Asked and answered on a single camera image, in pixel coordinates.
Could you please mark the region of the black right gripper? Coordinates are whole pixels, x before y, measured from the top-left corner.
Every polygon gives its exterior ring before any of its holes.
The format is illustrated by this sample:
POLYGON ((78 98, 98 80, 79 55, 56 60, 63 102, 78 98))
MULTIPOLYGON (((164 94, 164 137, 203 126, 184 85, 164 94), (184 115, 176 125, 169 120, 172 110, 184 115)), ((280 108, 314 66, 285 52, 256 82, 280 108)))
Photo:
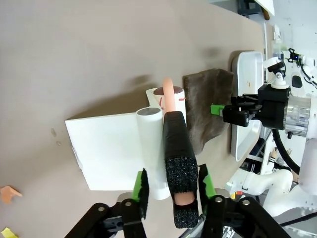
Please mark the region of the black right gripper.
POLYGON ((222 117, 223 121, 237 126, 247 127, 256 116, 262 125, 270 129, 285 129, 285 111, 288 105, 290 88, 275 89, 265 84, 258 94, 243 94, 231 97, 231 105, 211 105, 211 114, 222 117))

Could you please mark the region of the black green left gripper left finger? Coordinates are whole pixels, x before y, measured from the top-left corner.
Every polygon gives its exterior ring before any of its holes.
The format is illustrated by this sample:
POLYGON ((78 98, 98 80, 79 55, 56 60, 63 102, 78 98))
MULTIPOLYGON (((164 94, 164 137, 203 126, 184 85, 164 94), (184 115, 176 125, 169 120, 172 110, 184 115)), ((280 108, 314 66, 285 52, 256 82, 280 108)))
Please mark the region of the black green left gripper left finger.
POLYGON ((112 207, 96 203, 65 236, 66 238, 114 238, 123 231, 125 238, 145 238, 142 221, 146 218, 149 183, 145 169, 136 176, 132 193, 112 207))

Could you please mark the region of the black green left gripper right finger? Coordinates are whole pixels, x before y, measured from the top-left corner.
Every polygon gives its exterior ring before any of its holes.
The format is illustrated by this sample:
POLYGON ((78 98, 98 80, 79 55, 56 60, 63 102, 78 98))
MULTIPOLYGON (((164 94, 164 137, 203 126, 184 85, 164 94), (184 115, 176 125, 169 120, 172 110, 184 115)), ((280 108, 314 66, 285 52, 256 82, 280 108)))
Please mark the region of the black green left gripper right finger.
POLYGON ((230 227, 243 238, 288 238, 288 233, 253 198, 234 201, 216 193, 207 166, 199 166, 198 184, 205 222, 202 238, 221 238, 230 227))

